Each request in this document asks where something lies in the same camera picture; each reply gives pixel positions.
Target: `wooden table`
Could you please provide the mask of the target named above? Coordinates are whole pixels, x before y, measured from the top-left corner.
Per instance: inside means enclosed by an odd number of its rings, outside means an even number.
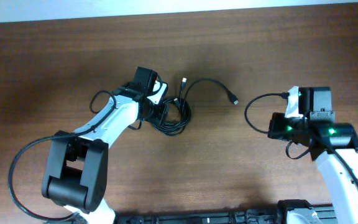
[[[149,124],[125,130],[109,152],[105,198],[113,209],[192,212],[290,198],[330,201],[310,156],[288,159],[287,143],[253,131],[243,112],[263,93],[330,86],[336,120],[358,131],[358,4],[15,22],[0,24],[0,223],[40,223],[7,191],[18,150],[85,124],[91,97],[130,81],[137,66],[158,71],[168,95],[177,94],[183,77],[211,77],[240,103],[200,83],[189,94],[194,115],[182,135],[168,138]],[[285,103],[260,100],[249,116],[267,129]],[[40,192],[49,145],[22,156],[14,185],[24,205],[60,217],[68,211]]]

